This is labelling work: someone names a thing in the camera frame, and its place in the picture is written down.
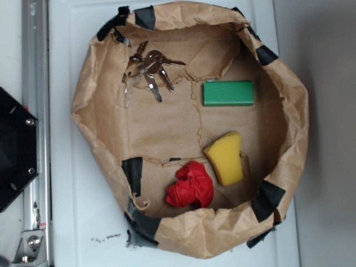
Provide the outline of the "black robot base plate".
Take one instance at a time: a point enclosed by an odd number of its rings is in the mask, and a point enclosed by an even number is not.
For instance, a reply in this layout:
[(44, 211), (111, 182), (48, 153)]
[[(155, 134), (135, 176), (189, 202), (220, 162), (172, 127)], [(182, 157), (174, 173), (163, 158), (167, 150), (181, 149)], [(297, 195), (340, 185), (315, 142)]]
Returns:
[(37, 175), (37, 119), (1, 88), (1, 212)]

